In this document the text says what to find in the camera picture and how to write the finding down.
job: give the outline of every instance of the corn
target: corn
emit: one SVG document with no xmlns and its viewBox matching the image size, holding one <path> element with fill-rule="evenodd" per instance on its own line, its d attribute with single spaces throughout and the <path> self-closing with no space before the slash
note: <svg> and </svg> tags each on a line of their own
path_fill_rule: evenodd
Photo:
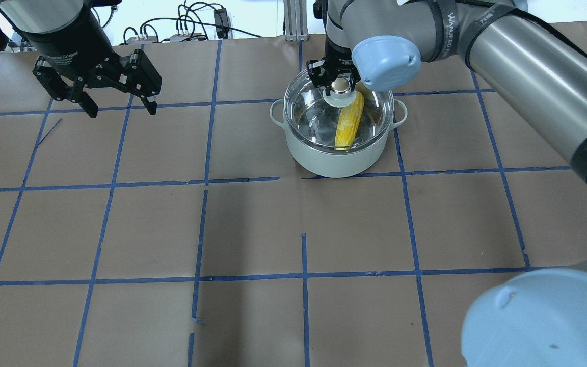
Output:
<svg viewBox="0 0 587 367">
<path fill-rule="evenodd" d="M 357 96 L 349 106 L 341 109 L 338 115 L 338 124 L 336 126 L 335 146 L 351 146 L 357 135 L 357 128 L 361 120 L 361 114 L 364 111 L 364 96 L 356 92 Z"/>
</svg>

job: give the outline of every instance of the blue grid line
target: blue grid line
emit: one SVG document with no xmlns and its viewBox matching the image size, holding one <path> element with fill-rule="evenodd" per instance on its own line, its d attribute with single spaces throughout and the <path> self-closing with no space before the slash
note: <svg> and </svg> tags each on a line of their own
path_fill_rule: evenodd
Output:
<svg viewBox="0 0 587 367">
<path fill-rule="evenodd" d="M 115 194 L 115 185 L 117 183 L 117 173 L 119 172 L 119 162 L 121 162 L 121 152 L 124 147 L 124 139 L 126 138 L 126 129 L 128 128 L 128 119 L 130 118 L 130 105 L 132 104 L 133 95 L 128 98 L 128 108 L 126 109 L 126 116 L 124 116 L 124 124 L 121 128 L 121 136 L 119 137 L 119 146 L 117 147 L 117 157 L 115 159 L 115 167 L 112 171 L 112 182 L 110 185 L 110 194 L 108 195 L 108 202 L 105 205 L 105 213 L 103 216 L 103 223 L 101 224 L 101 233 L 98 238 L 98 246 L 96 246 L 96 255 L 94 264 L 92 265 L 92 273 L 89 279 L 88 295 L 86 295 L 86 301 L 83 307 L 83 316 L 81 318 L 81 325 L 78 331 L 78 339 L 76 340 L 76 346 L 74 351 L 74 363 L 73 367 L 78 366 L 78 360 L 81 355 L 81 346 L 83 345 L 83 336 L 86 331 L 86 324 L 88 323 L 89 306 L 92 300 L 92 292 L 94 291 L 96 271 L 98 270 L 98 263 L 101 257 L 101 245 L 105 238 L 105 230 L 108 227 L 108 218 L 110 217 L 110 207 L 112 207 L 112 197 Z"/>
<path fill-rule="evenodd" d="M 217 107 L 217 86 L 219 85 L 219 65 L 221 64 L 221 44 L 217 44 L 217 63 L 214 67 L 214 85 L 212 86 L 212 104 L 210 105 L 210 124 L 207 130 L 207 151 L 205 153 L 205 185 L 210 178 L 210 156 L 212 155 L 212 134 L 214 133 L 214 113 Z"/>
<path fill-rule="evenodd" d="M 198 107 L 198 106 L 209 106 L 212 102 L 187 102 L 187 103 L 168 103 L 159 104 L 159 109 L 170 109 L 172 107 Z M 133 109 L 143 109 L 144 106 L 133 106 Z"/>
<path fill-rule="evenodd" d="M 491 127 L 491 121 L 489 119 L 489 114 L 486 112 L 486 106 L 484 105 L 484 98 L 482 97 L 482 91 L 479 89 L 479 82 L 477 81 L 477 76 L 475 72 L 470 71 L 470 75 L 472 77 L 472 81 L 475 83 L 475 89 L 477 90 L 477 98 L 479 99 L 479 106 L 482 107 L 482 114 L 484 116 L 484 122 L 486 123 L 486 129 L 489 132 L 489 137 L 491 138 L 491 144 L 493 147 L 493 151 L 495 153 L 495 159 L 497 160 L 498 167 L 499 167 L 499 176 L 501 176 L 501 181 L 504 185 L 504 191 L 506 192 L 506 198 L 509 202 L 509 208 L 511 210 L 511 215 L 513 218 L 513 225 L 515 226 L 515 232 L 518 237 L 518 242 L 520 244 L 520 251 L 522 251 L 522 257 L 524 258 L 524 265 L 527 269 L 531 268 L 531 262 L 529 262 L 529 256 L 526 253 L 526 246 L 524 243 L 524 237 L 522 236 L 522 228 L 520 228 L 520 221 L 518 220 L 518 214 L 515 211 L 515 205 L 513 204 L 513 197 L 511 195 L 511 190 L 509 188 L 509 182 L 506 179 L 506 173 L 504 169 L 504 165 L 501 162 L 501 156 L 499 156 L 499 149 L 497 143 L 495 142 L 495 135 L 493 134 L 493 129 Z"/>
<path fill-rule="evenodd" d="M 187 367 L 192 367 L 194 361 L 194 333 L 189 334 L 189 345 L 187 346 Z"/>
<path fill-rule="evenodd" d="M 278 181 L 280 177 L 251 177 L 251 178 L 225 178 L 225 179 L 210 179 L 210 184 L 235 184 L 237 182 L 264 182 L 264 181 Z"/>
<path fill-rule="evenodd" d="M 540 172 L 550 170 L 571 170 L 568 166 L 556 167 L 517 167 L 505 168 L 505 172 Z M 498 173 L 500 169 L 468 169 L 468 170 L 426 170 L 426 171 L 407 171 L 403 172 L 405 176 L 433 175 L 433 174 L 473 174 L 473 173 Z M 376 172 L 360 173 L 351 177 L 394 177 L 400 176 L 400 172 Z M 210 179 L 208 184 L 234 184 L 240 182 L 263 182 L 278 181 L 281 177 L 243 177 L 243 178 L 219 178 Z M 302 177 L 301 179 L 329 179 L 323 176 Z M 144 182 L 123 182 L 123 183 L 95 183 L 83 185 L 55 185 L 55 186 L 26 186 L 25 188 L 0 188 L 0 192 L 8 191 L 44 191 L 44 190 L 86 190 L 86 189 L 109 189 L 115 188 L 135 188 L 139 186 L 182 186 L 182 185 L 203 185 L 204 179 L 192 179 L 191 181 L 144 181 Z"/>
<path fill-rule="evenodd" d="M 183 185 L 203 185 L 202 179 L 193 179 L 191 181 L 151 181 L 151 182 L 124 182 L 116 183 L 117 188 L 137 188 L 139 186 L 183 186 Z"/>
<path fill-rule="evenodd" d="M 519 169 L 508 169 L 504 168 L 505 172 L 536 172 L 545 170 L 572 170 L 569 166 L 556 166 L 556 167 L 524 167 Z"/>
<path fill-rule="evenodd" d="M 226 100 L 226 101 L 217 101 L 217 104 L 256 104 L 256 103 L 273 103 L 278 98 L 268 98 L 268 99 L 247 99 L 247 100 Z"/>
<path fill-rule="evenodd" d="M 519 268 L 484 268 L 484 269 L 432 269 L 420 270 L 422 275 L 454 275 L 454 274 L 499 274 L 514 272 L 529 272 L 556 267 L 526 267 Z M 257 281 L 273 279 L 310 279 L 326 277 L 378 277 L 378 276 L 416 276 L 415 270 L 386 270 L 370 272 L 303 272 L 282 274 L 255 274 L 245 276 L 178 276 L 178 277 L 136 277 L 95 279 L 95 284 L 145 284 L 145 283 L 194 283 L 223 282 L 223 281 Z M 86 285 L 90 279 L 51 279 L 51 280 L 5 280 L 0 286 L 34 286 L 34 285 Z"/>
<path fill-rule="evenodd" d="M 303 336 L 305 339 L 305 367 L 310 367 L 309 357 L 309 291 L 307 286 L 307 234 L 302 235 L 303 247 Z"/>
<path fill-rule="evenodd" d="M 298 41 L 298 72 L 301 71 L 303 71 L 303 42 L 300 40 Z"/>
<path fill-rule="evenodd" d="M 556 167 L 517 167 L 514 169 L 505 168 L 505 172 L 537 172 L 537 171 L 548 171 L 548 170 L 571 170 L 568 166 L 556 166 Z M 421 176 L 421 175 L 432 175 L 432 174 L 473 174 L 473 173 L 499 173 L 501 170 L 498 169 L 465 169 L 465 170 L 420 170 L 420 171 L 406 171 L 402 172 L 405 176 Z M 360 173 L 354 177 L 392 177 L 400 176 L 400 172 L 376 172 L 376 173 Z M 316 175 L 314 177 L 302 177 L 301 179 L 329 179 L 328 177 Z"/>
<path fill-rule="evenodd" d="M 210 179 L 209 184 L 234 184 L 238 182 L 264 182 L 278 181 L 280 177 L 247 177 L 247 178 L 220 178 Z M 149 181 L 149 182 L 124 182 L 124 183 L 95 183 L 91 185 L 56 185 L 56 186 L 27 186 L 25 188 L 0 188 L 0 192 L 8 191 L 47 191 L 47 190 L 87 190 L 87 189 L 109 189 L 109 188 L 137 188 L 139 186 L 183 186 L 183 185 L 204 185 L 202 179 L 191 181 Z"/>
<path fill-rule="evenodd" d="M 128 106 L 117 106 L 117 107 L 99 107 L 99 111 L 123 111 L 128 109 Z M 73 112 L 84 112 L 83 109 L 63 109 L 63 110 L 53 110 L 49 112 L 50 114 L 71 114 Z"/>
<path fill-rule="evenodd" d="M 205 216 L 207 211 L 207 190 L 203 191 L 203 204 L 201 206 L 201 224 L 198 229 L 198 249 L 196 250 L 196 270 L 194 276 L 194 294 L 192 296 L 192 318 L 196 318 L 198 312 L 198 289 L 201 280 L 201 264 L 203 263 L 203 239 L 205 239 Z"/>
<path fill-rule="evenodd" d="M 429 367 L 434 367 L 434 359 L 432 357 L 432 345 L 429 338 L 429 325 L 427 323 L 427 310 L 424 305 L 424 291 L 422 290 L 422 272 L 420 267 L 420 260 L 418 258 L 418 248 L 416 246 L 416 237 L 414 230 L 414 219 L 412 217 L 412 207 L 409 200 L 409 187 L 407 186 L 407 176 L 405 175 L 405 162 L 403 161 L 403 155 L 400 148 L 400 136 L 398 135 L 398 129 L 393 130 L 393 136 L 395 139 L 395 149 L 398 154 L 398 164 L 400 165 L 400 177 L 403 180 L 403 196 L 405 198 L 405 209 L 407 214 L 407 223 L 409 225 L 409 237 L 412 243 L 412 254 L 414 256 L 414 270 L 416 276 L 416 287 L 418 290 L 418 302 L 420 307 L 420 314 L 422 320 L 422 332 L 424 333 L 424 346 L 427 352 L 427 363 Z"/>
<path fill-rule="evenodd" d="M 480 90 L 481 93 L 492 93 L 495 90 Z M 468 94 L 477 93 L 477 90 L 452 90 L 452 91 L 420 91 L 394 93 L 394 97 L 410 97 L 414 95 L 442 95 L 442 94 Z"/>
<path fill-rule="evenodd" d="M 38 142 L 40 141 L 40 139 L 42 139 L 42 132 L 44 130 L 44 126 L 46 125 L 47 119 L 49 118 L 48 111 L 51 109 L 51 104 L 52 104 L 53 101 L 54 100 L 49 100 L 49 104 L 47 105 L 47 108 L 46 108 L 46 112 L 47 113 L 44 114 L 44 119 L 42 119 L 42 125 L 40 125 L 40 129 L 38 131 L 38 135 L 35 138 L 35 145 L 34 145 L 35 148 L 33 148 L 33 152 L 31 153 L 31 157 L 29 158 L 29 164 L 26 166 L 26 172 L 24 174 L 24 180 L 21 183 L 21 186 L 23 188 L 26 186 L 26 182 L 29 179 L 29 175 L 31 173 L 31 167 L 33 165 L 33 161 L 35 160 L 35 155 L 36 155 L 36 153 L 38 151 L 37 145 L 38 145 Z M 12 225 L 15 222 L 15 217 L 16 217 L 17 211 L 19 209 L 19 203 L 21 202 L 21 197 L 22 197 L 23 194 L 24 194 L 23 191 L 19 191 L 19 194 L 17 195 L 17 200 L 15 201 L 15 206 L 13 207 L 13 210 L 12 210 L 12 214 L 10 214 L 10 220 L 9 220 L 8 227 L 6 228 L 6 234 L 4 235 L 4 239 L 2 241 L 2 246 L 0 247 L 0 264 L 2 264 L 2 258 L 3 258 L 3 255 L 4 255 L 4 251 L 6 250 L 6 245 L 8 244 L 8 239 L 10 237 L 10 232 L 12 230 Z"/>
<path fill-rule="evenodd" d="M 46 113 L 45 111 L 0 112 L 0 116 L 43 115 Z"/>
<path fill-rule="evenodd" d="M 52 279 L 52 280 L 0 280 L 0 286 L 11 285 L 79 285 L 89 284 L 88 279 Z"/>
<path fill-rule="evenodd" d="M 489 269 L 453 269 L 453 270 L 421 270 L 423 275 L 453 275 L 453 274 L 498 274 L 526 272 L 527 268 L 489 268 Z"/>
</svg>

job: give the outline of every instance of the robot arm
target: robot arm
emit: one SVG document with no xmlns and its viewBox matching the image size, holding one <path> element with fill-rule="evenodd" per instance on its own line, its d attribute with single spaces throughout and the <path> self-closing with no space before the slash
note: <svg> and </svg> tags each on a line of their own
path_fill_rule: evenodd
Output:
<svg viewBox="0 0 587 367">
<path fill-rule="evenodd" d="M 333 82 L 349 70 L 351 90 L 359 80 L 374 91 L 393 90 L 409 82 L 421 62 L 458 54 L 587 183 L 583 51 L 510 0 L 377 3 L 373 7 L 369 0 L 328 0 L 321 7 L 326 55 L 307 63 L 315 86 L 330 97 L 340 95 Z"/>
<path fill-rule="evenodd" d="M 162 77 L 141 49 L 125 57 L 112 50 L 89 3 L 0 0 L 0 10 L 42 53 L 33 74 L 54 100 L 69 100 L 95 118 L 98 106 L 84 88 L 112 87 L 139 97 L 149 114 L 155 114 Z"/>
</svg>

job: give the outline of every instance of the light blue joint cap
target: light blue joint cap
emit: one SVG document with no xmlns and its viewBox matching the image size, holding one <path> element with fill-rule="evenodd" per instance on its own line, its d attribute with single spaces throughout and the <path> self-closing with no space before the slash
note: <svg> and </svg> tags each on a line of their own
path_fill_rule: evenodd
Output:
<svg viewBox="0 0 587 367">
<path fill-rule="evenodd" d="M 513 5 L 520 10 L 529 11 L 529 4 L 527 0 L 513 0 Z"/>
<path fill-rule="evenodd" d="M 359 42 L 352 49 L 352 61 L 369 90 L 390 91 L 418 74 L 421 56 L 414 42 L 384 35 Z"/>
</svg>

